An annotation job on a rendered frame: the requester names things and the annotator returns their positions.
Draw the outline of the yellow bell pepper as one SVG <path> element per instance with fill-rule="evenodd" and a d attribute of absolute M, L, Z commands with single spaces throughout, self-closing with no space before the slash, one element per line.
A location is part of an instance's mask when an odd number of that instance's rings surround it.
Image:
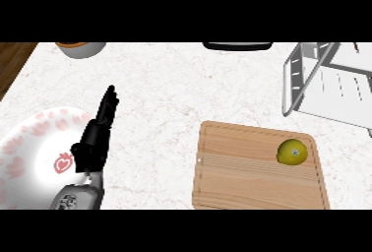
<path fill-rule="evenodd" d="M 309 157 L 308 147 L 297 139 L 288 139 L 278 148 L 278 162 L 288 165 L 302 164 Z"/>

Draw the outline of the grey cup with orange rim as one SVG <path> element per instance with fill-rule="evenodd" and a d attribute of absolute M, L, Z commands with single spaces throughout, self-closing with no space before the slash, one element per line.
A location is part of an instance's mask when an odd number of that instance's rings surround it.
<path fill-rule="evenodd" d="M 64 54 L 74 59 L 85 59 L 95 56 L 107 46 L 105 42 L 73 42 L 57 43 L 58 48 Z"/>

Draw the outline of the black appliance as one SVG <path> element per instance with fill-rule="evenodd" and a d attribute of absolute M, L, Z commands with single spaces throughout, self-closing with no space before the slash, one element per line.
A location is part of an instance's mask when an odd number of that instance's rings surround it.
<path fill-rule="evenodd" d="M 268 50 L 272 47 L 272 42 L 238 42 L 238 43 L 206 42 L 204 46 L 213 50 L 254 51 L 254 50 Z"/>

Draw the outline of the wooden cutting board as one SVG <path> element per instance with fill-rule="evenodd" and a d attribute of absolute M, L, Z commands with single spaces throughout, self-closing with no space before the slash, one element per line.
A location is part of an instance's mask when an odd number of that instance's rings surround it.
<path fill-rule="evenodd" d="M 309 158 L 278 162 L 279 145 L 300 140 Z M 201 125 L 192 205 L 198 209 L 330 208 L 315 138 L 305 134 L 207 121 Z"/>

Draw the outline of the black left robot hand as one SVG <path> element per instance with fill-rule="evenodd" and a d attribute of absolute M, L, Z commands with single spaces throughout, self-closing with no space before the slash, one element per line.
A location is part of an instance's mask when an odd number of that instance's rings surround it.
<path fill-rule="evenodd" d="M 104 170 L 119 103 L 116 86 L 111 85 L 102 97 L 96 117 L 88 123 L 80 142 L 71 146 L 77 173 Z"/>

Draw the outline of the white plate with pink print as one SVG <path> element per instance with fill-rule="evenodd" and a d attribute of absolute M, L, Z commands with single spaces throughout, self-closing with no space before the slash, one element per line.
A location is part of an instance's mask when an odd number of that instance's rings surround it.
<path fill-rule="evenodd" d="M 48 209 L 64 186 L 86 183 L 70 149 L 91 119 L 83 109 L 57 107 L 33 115 L 6 134 L 0 140 L 0 210 Z"/>

